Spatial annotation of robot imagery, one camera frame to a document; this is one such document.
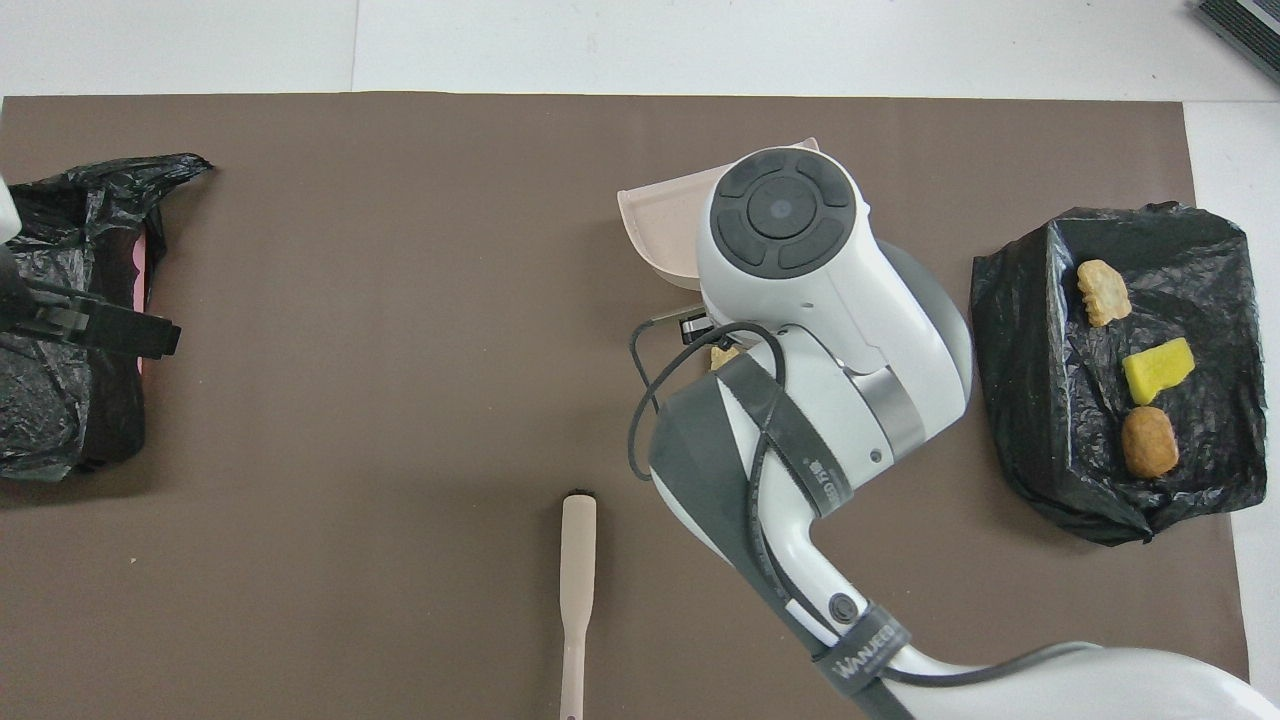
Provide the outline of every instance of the brown paper sheet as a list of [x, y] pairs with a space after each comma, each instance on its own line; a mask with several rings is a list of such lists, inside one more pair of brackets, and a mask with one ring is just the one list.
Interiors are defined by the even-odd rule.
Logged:
[[[9, 182], [200, 152], [165, 205], [133, 461], [3, 486], [3, 717], [550, 717], [559, 501], [600, 502], [586, 714], [850, 717], [626, 468], [626, 338], [696, 300], [614, 192], [818, 137], [959, 304], [1075, 205], [1193, 201], [1170, 104], [449, 95], [12, 97]], [[659, 365], [667, 334], [643, 346]], [[1062, 639], [1244, 675], [1226, 518], [1102, 548], [1002, 483], [982, 404], [815, 528], [925, 652]]]

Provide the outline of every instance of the brush handle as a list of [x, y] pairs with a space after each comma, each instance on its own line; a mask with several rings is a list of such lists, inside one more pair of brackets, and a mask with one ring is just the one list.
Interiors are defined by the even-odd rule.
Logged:
[[561, 678], [561, 720], [582, 720], [582, 685], [586, 675], [586, 646], [564, 643], [564, 675]]
[[595, 498], [571, 495], [561, 519], [561, 620], [564, 623], [564, 673], [561, 720], [582, 720], [586, 625], [595, 598]]

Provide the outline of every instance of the beige dustpan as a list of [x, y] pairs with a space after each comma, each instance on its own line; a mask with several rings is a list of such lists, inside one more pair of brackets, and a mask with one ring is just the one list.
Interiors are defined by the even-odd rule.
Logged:
[[[818, 141], [808, 138], [791, 147], [818, 150]], [[721, 165], [691, 176], [618, 191], [618, 209], [631, 245], [654, 272], [669, 283], [698, 290], [698, 258], [694, 241], [707, 197], [721, 176], [733, 164]]]

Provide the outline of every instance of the small food crumb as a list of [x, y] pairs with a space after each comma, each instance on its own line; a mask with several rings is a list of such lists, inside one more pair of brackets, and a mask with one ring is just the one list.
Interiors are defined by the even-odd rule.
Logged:
[[740, 352], [736, 347], [730, 347], [728, 350], [721, 350], [717, 346], [712, 346], [712, 370], [719, 370], [724, 366], [724, 363], [737, 357]]

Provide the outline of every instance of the black button panel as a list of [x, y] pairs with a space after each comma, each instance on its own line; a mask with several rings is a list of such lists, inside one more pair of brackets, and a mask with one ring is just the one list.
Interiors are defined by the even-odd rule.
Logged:
[[759, 265], [764, 261], [768, 247], [763, 241], [748, 232], [742, 222], [742, 213], [737, 210], [723, 210], [716, 215], [716, 227], [724, 238], [728, 251], [737, 255], [740, 260], [749, 265]]
[[721, 178], [716, 192], [727, 197], [742, 197], [756, 179], [782, 169], [786, 156], [781, 151], [764, 151], [739, 160]]
[[712, 199], [712, 237], [731, 264], [759, 278], [810, 273], [849, 241], [852, 186], [829, 158], [763, 150], [730, 168]]
[[783, 270], [803, 268], [835, 247], [844, 234], [845, 225], [840, 220], [823, 218], [812, 233], [778, 250], [778, 265]]
[[829, 161], [817, 155], [800, 158], [796, 161], [796, 172], [813, 181], [822, 193], [822, 201], [832, 208], [844, 208], [852, 200], [849, 192], [849, 183], [845, 174]]
[[755, 232], [783, 240], [804, 232], [818, 210], [813, 190], [800, 179], [780, 176], [769, 178], [751, 191], [746, 201], [746, 219]]

